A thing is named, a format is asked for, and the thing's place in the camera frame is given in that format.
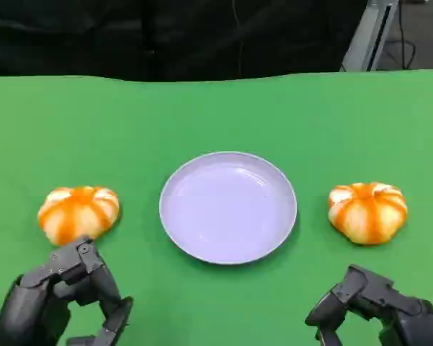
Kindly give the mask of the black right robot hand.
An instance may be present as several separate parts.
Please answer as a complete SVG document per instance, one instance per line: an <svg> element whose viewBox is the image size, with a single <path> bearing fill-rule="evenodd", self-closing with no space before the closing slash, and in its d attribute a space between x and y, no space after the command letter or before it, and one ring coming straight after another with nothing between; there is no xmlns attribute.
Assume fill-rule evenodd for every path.
<svg viewBox="0 0 433 346"><path fill-rule="evenodd" d="M316 328L316 340L322 345L340 345L337 329L352 312L381 322L381 345L433 345L433 304L405 296L393 284L373 271L350 265L343 280L312 308L305 324Z"/></svg>

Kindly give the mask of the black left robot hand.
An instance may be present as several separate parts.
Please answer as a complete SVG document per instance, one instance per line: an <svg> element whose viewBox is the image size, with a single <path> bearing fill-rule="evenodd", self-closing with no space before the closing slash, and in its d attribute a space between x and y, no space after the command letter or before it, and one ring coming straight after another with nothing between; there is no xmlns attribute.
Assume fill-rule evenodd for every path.
<svg viewBox="0 0 433 346"><path fill-rule="evenodd" d="M67 345L116 345L133 298L123 298L94 240L81 236L56 249L48 261L17 277L0 310L0 345L57 345L71 318L69 304L98 303L105 320L96 335Z"/></svg>

